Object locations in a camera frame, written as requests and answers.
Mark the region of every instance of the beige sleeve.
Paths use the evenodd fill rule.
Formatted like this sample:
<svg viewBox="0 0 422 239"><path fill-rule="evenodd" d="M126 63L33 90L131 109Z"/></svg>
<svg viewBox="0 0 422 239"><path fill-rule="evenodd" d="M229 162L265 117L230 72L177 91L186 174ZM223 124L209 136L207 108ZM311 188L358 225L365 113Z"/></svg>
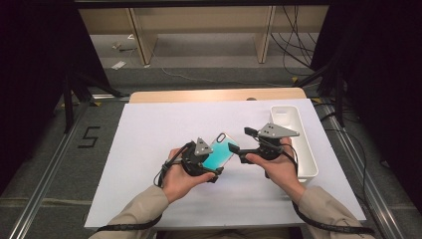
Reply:
<svg viewBox="0 0 422 239"><path fill-rule="evenodd" d="M321 187L308 188L301 198L300 211L308 218L328 225L361 226L339 201ZM335 233L308 226L314 238L373 238L371 235Z"/></svg>
<svg viewBox="0 0 422 239"><path fill-rule="evenodd" d="M154 220L168 207L168 200L161 188L150 186L135 196L108 225L140 224ZM134 239L145 238L149 230L144 231L101 231L90 239Z"/></svg>

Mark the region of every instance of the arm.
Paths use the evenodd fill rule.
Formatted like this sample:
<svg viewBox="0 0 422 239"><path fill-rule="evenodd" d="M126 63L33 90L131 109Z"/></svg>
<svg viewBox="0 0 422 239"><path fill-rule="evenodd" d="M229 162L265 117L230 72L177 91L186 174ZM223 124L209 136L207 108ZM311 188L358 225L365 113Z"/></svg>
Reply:
<svg viewBox="0 0 422 239"><path fill-rule="evenodd" d="M284 137L280 141L290 156L293 150L292 140ZM308 218L329 225L361 226L356 218L340 202L320 187L305 188L298 180L295 166L284 155L274 160L265 160L259 155L248 153L246 158L262 166L270 179L279 185L291 199L299 205L300 211ZM321 230L308 226L314 238L373 238L370 235L342 234Z"/></svg>
<svg viewBox="0 0 422 239"><path fill-rule="evenodd" d="M178 151L172 149L169 158ZM177 199L185 196L194 186L206 182L215 175L212 172L192 177L187 174L179 164L172 165L163 180L163 187L150 186L145 191L135 196L124 209L112 219L108 225L113 224L141 224L154 220ZM90 239L132 239L146 238L148 230L144 231L101 231Z"/></svg>

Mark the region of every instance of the white plastic container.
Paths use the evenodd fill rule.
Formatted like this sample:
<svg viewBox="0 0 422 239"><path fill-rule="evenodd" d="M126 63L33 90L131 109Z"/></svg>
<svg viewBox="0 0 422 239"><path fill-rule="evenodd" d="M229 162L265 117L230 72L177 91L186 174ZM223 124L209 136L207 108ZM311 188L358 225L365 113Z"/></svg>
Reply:
<svg viewBox="0 0 422 239"><path fill-rule="evenodd" d="M298 178L300 182L310 181L317 176L317 164L308 143L298 109L293 106L271 107L271 122L300 133L299 136L291 137L293 148L298 155Z"/></svg>

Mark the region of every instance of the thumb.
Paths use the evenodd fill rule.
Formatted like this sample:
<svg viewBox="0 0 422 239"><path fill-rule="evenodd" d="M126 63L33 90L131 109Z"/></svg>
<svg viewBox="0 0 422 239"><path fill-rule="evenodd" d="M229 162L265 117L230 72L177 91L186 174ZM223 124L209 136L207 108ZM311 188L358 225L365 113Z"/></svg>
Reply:
<svg viewBox="0 0 422 239"><path fill-rule="evenodd" d="M246 159L250 160L251 162L264 167L264 164L267 162L265 159L261 158L259 155L255 153L248 153L246 154Z"/></svg>
<svg viewBox="0 0 422 239"><path fill-rule="evenodd" d="M207 172L207 173L204 173L200 176L196 176L195 182L196 182L196 184L201 184L203 182L207 182L207 181L211 180L213 177L215 177L215 174L213 172Z"/></svg>

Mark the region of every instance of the person's left hand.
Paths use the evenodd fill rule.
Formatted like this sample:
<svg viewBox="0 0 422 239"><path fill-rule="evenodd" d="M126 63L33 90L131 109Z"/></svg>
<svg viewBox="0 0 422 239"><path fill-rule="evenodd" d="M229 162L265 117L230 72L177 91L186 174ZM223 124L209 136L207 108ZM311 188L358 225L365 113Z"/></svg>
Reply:
<svg viewBox="0 0 422 239"><path fill-rule="evenodd" d="M172 158L179 148L171 149L168 158ZM184 197L194 186L206 182L215 176L212 172L204 173L200 176L191 176L180 164L173 164L165 173L163 179L164 194L168 203Z"/></svg>

